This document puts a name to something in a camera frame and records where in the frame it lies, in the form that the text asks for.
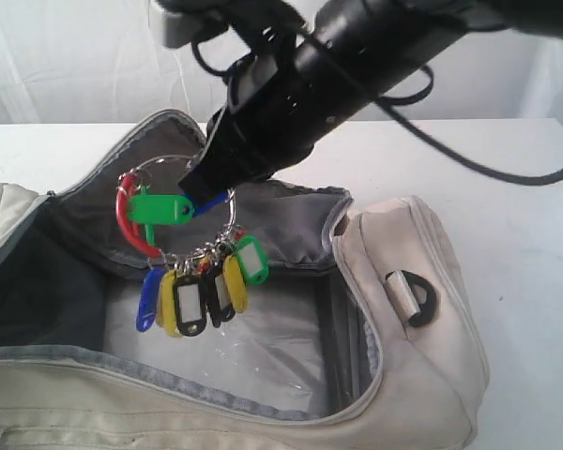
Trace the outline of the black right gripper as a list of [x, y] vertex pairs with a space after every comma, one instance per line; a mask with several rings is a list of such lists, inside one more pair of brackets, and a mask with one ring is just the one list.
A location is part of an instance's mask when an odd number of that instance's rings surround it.
[[194, 204], [305, 159], [338, 123], [338, 75], [313, 46], [263, 54], [237, 67], [206, 153], [177, 185]]

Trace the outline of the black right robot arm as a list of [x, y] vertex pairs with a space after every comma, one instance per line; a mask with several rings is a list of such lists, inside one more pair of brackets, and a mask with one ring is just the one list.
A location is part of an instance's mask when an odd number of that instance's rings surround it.
[[369, 104], [393, 119], [388, 91], [470, 33], [512, 29], [563, 39], [563, 1], [329, 1], [308, 31], [283, 1], [194, 1], [205, 41], [228, 29], [248, 55], [222, 73], [227, 101], [200, 161], [179, 180], [196, 207], [298, 164]]

